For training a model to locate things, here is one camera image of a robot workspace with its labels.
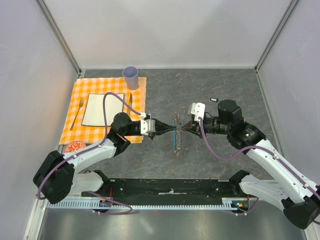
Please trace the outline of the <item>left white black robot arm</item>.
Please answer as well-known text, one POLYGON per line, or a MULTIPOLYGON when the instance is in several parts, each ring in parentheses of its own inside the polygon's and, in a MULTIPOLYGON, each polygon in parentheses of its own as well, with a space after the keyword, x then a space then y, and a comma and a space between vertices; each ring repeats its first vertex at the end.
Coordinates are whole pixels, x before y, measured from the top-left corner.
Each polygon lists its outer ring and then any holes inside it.
POLYGON ((110 191, 107 177, 99 170, 83 173, 84 169, 123 153, 130 145, 128 136, 153 139, 174 130, 176 126, 152 119, 149 115, 133 121, 127 113, 117 113, 102 140, 73 152, 61 154, 54 150, 47 155, 33 177, 33 183, 38 188, 37 196, 51 204, 62 201, 68 195, 87 191, 104 197, 110 191))

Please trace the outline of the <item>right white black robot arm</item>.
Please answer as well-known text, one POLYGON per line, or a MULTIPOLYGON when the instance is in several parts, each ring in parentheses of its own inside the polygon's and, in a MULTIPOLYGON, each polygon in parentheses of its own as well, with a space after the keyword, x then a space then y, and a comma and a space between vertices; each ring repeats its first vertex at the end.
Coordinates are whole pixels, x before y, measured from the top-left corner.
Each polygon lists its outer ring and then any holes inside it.
POLYGON ((242 109, 234 100, 222 100, 217 105, 218 115, 206 112, 205 104, 192 103, 188 109, 191 120, 182 129, 198 135, 207 143, 207 135, 226 135, 237 152, 227 161, 245 154, 279 184, 264 182, 246 171, 233 176, 229 191, 235 197, 243 194, 263 199, 280 209, 299 229, 305 230, 320 215, 320 186, 299 172, 256 126, 246 122, 242 109))

